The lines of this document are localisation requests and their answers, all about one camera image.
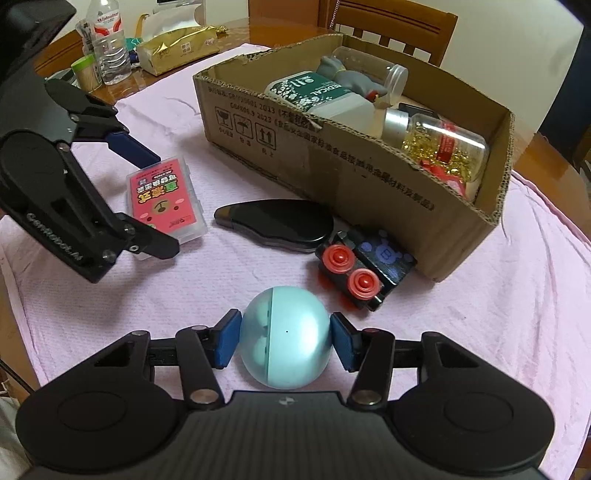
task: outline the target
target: black cable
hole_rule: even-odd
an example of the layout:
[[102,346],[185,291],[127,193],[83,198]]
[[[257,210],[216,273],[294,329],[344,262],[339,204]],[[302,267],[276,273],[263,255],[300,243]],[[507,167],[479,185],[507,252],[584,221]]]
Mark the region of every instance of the black cable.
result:
[[4,370],[10,377],[13,377],[14,380],[17,381],[17,383],[24,388],[25,390],[27,390],[27,393],[31,394],[34,392],[34,390],[29,386],[29,384],[27,382],[25,382],[12,368],[10,368],[6,362],[4,360],[2,360],[0,358],[0,368],[2,368],[2,370]]

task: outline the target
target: pink towel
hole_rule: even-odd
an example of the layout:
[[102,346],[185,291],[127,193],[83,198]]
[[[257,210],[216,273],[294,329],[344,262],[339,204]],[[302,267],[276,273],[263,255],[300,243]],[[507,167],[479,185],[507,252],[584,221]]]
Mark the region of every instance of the pink towel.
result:
[[[329,312],[340,310],[334,290],[317,282],[317,260],[266,249],[213,224],[228,203],[294,195],[209,144],[191,81],[193,73],[242,46],[186,68],[117,104],[131,134],[162,158],[183,155],[212,221],[210,232],[181,247],[171,261],[137,261],[123,254],[97,285],[52,257],[10,218],[0,223],[0,264],[34,369],[45,383],[126,333],[173,336],[189,325],[216,323],[230,308],[244,310],[259,292],[295,285],[317,294]],[[133,166],[104,145],[81,144],[76,157],[116,211],[125,210],[125,177]],[[566,480],[589,428],[591,413],[591,244],[531,183],[509,185],[502,223],[444,282],[411,272],[375,313],[347,313],[359,328],[381,327],[400,339],[436,330],[541,395],[556,418],[543,471]],[[227,397],[260,389],[235,356],[216,373]],[[308,390],[346,395],[353,374],[336,354]],[[157,382],[180,395],[178,373],[161,369]],[[414,371],[395,371],[399,397]]]

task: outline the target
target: gold packaging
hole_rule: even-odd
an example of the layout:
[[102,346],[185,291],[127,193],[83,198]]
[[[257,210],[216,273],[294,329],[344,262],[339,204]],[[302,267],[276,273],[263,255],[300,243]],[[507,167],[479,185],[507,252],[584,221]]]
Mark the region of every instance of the gold packaging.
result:
[[158,35],[139,44],[136,51],[141,67],[152,75],[162,75],[192,61],[218,53],[219,27],[186,27]]

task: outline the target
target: white wall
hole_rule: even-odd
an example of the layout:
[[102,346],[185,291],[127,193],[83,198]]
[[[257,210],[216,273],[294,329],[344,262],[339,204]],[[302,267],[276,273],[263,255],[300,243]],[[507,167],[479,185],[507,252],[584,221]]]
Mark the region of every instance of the white wall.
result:
[[[76,8],[76,15],[62,29],[60,35],[73,30],[76,23],[86,17],[90,0],[68,0]],[[118,0],[121,21],[125,34],[132,37],[141,14],[152,13],[156,0]],[[231,20],[248,17],[248,0],[204,0],[206,3],[207,23],[221,25]]]
[[[558,0],[414,1],[458,16],[441,68],[536,131],[569,69],[581,23]],[[400,44],[391,47],[402,50]],[[415,56],[428,58],[425,52]]]

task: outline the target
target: water bottle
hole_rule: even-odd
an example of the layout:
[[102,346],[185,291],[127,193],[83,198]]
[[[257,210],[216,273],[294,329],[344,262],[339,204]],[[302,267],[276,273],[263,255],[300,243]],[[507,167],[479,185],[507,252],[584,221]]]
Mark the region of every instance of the water bottle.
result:
[[114,85],[126,79],[131,74],[131,62],[117,0],[91,0],[86,20],[103,82]]

